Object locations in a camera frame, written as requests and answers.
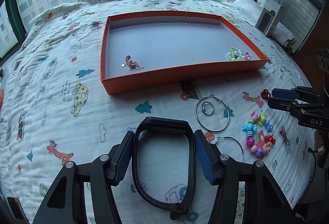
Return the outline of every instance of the white brick wall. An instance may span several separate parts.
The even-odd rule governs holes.
[[[308,0],[281,0],[287,14],[281,23],[295,36],[297,49],[309,33],[319,10]]]

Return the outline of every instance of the brown wall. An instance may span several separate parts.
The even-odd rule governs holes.
[[[316,48],[329,49],[329,6],[325,5],[312,33],[294,57],[313,88],[323,88],[322,70],[316,58]]]

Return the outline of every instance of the white blanket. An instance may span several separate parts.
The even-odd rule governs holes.
[[[198,78],[108,96],[99,71],[106,17],[144,10],[221,15],[243,31],[266,54],[269,63],[258,71]],[[159,39],[170,43],[166,33]],[[64,163],[69,160],[88,163],[108,153],[128,130],[136,130],[146,116],[187,120],[193,130],[201,129],[194,116],[195,104],[198,98],[213,94],[229,106],[232,116],[220,135],[240,141],[245,162],[253,163],[256,157],[246,146],[242,124],[248,121],[253,110],[268,115],[274,126],[276,145],[263,161],[294,207],[314,165],[312,155],[306,150],[314,145],[314,131],[298,126],[297,120],[287,112],[271,110],[259,95],[264,88],[272,91],[296,85],[309,86],[309,83],[283,49],[254,28],[252,20],[234,3],[225,0],[79,0],[63,4],[31,21],[28,37],[13,63],[0,120],[3,194],[18,197],[32,223],[47,188]],[[84,88],[88,94],[80,111],[71,110],[76,88]],[[183,92],[188,92],[191,98],[183,100]],[[209,128],[220,128],[227,120],[224,116],[223,107],[217,105],[213,116],[201,120]],[[257,127],[260,139],[263,139],[262,130],[264,128]],[[217,134],[203,132],[214,142],[212,139]],[[181,194],[176,190],[187,185],[186,140],[154,137],[142,141],[140,147],[144,149],[139,151],[139,178],[145,191],[164,202],[180,201]],[[218,147],[221,152],[241,160],[240,149],[234,141],[221,140]],[[89,188],[86,185],[88,221],[94,224]],[[237,223],[242,220],[243,183],[240,188]],[[216,189],[205,180],[197,162],[197,188],[190,215],[182,216],[180,221],[208,223]],[[168,211],[151,206],[138,195],[131,166],[113,193],[122,223],[171,223]]]
[[[236,0],[234,3],[243,8],[256,24],[262,12],[262,7],[260,5],[254,0]],[[291,47],[296,42],[294,35],[280,22],[278,22],[271,37],[284,47]]]

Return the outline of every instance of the product box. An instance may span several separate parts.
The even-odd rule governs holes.
[[[253,60],[228,61],[231,47]],[[126,57],[140,70],[129,70]],[[100,74],[109,95],[217,74],[260,69],[266,56],[221,16],[146,11],[107,18]]]
[[[270,37],[278,22],[285,16],[285,9],[274,0],[265,0],[264,7],[255,27]]]

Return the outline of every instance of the silver bolt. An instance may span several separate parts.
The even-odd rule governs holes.
[[[262,161],[257,160],[256,161],[256,166],[263,167],[264,166],[264,163]]]
[[[109,156],[108,155],[101,155],[99,159],[104,162],[104,161],[109,160]]]
[[[72,168],[74,166],[74,163],[73,162],[67,162],[66,164],[65,164],[65,167],[66,168]]]
[[[223,160],[223,161],[227,161],[227,160],[229,160],[229,156],[228,155],[226,155],[226,154],[221,154],[220,155],[220,158],[221,158],[221,160]]]

